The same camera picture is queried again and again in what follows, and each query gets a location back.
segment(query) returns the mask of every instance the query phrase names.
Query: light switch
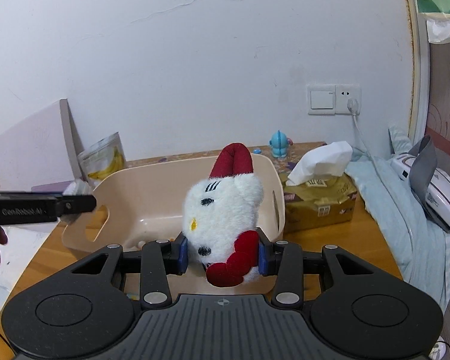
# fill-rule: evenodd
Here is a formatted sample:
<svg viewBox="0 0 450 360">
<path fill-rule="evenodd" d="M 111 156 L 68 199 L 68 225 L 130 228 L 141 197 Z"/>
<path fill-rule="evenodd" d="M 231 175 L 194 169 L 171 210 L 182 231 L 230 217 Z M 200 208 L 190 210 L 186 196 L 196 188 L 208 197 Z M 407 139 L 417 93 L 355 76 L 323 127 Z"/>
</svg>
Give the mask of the light switch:
<svg viewBox="0 0 450 360">
<path fill-rule="evenodd" d="M 308 114 L 335 115 L 335 85 L 309 84 Z"/>
<path fill-rule="evenodd" d="M 311 109 L 334 109 L 334 93 L 310 91 Z"/>
</svg>

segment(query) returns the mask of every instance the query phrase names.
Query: tissue pack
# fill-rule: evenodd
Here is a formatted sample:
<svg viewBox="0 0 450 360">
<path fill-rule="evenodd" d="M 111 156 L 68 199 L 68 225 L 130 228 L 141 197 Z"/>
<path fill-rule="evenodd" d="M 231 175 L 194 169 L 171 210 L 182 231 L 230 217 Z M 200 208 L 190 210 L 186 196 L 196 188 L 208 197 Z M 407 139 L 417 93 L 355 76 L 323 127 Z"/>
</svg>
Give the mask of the tissue pack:
<svg viewBox="0 0 450 360">
<path fill-rule="evenodd" d="M 287 186 L 287 174 L 280 174 L 285 199 L 286 233 L 347 222 L 352 219 L 356 187 L 343 174 L 328 180 L 312 179 Z"/>
</svg>

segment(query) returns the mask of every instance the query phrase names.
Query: white handheld device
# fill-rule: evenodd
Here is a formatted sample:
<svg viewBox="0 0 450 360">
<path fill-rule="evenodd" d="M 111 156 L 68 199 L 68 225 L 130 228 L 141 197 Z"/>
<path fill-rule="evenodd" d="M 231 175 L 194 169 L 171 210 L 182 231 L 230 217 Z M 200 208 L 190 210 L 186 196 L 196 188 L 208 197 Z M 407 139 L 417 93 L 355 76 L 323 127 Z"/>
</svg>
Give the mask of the white handheld device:
<svg viewBox="0 0 450 360">
<path fill-rule="evenodd" d="M 391 167 L 402 180 L 408 180 L 410 168 L 416 157 L 402 154 L 391 161 Z M 427 189 L 427 204 L 450 226 L 450 180 L 436 169 Z"/>
</svg>

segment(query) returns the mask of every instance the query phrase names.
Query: light blue cloth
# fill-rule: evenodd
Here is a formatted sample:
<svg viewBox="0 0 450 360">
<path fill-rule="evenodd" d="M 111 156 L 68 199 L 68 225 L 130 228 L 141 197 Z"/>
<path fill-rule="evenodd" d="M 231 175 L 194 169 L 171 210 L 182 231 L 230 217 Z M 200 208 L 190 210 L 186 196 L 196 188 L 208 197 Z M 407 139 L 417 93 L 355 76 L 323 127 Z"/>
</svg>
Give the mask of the light blue cloth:
<svg viewBox="0 0 450 360">
<path fill-rule="evenodd" d="M 396 128 L 390 129 L 390 138 L 397 155 L 412 147 L 408 137 Z M 412 227 L 413 253 L 407 226 L 368 156 L 354 149 L 346 173 L 359 189 L 366 210 L 377 221 L 403 279 L 429 294 L 445 312 L 450 300 L 450 235 L 425 218 L 408 182 L 400 180 L 390 161 L 375 157 L 384 182 Z"/>
</svg>

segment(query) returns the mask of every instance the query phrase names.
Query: small blue figurine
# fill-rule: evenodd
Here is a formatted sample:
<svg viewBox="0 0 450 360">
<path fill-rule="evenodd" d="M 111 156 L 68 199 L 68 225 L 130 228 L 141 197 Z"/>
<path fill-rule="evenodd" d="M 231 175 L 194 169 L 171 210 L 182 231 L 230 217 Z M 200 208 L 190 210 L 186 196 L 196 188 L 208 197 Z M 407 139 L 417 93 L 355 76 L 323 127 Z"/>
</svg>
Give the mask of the small blue figurine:
<svg viewBox="0 0 450 360">
<path fill-rule="evenodd" d="M 290 138 L 278 130 L 274 135 L 271 136 L 270 146 L 271 154 L 275 158 L 285 158 L 287 156 L 287 149 L 289 145 L 293 145 Z"/>
</svg>

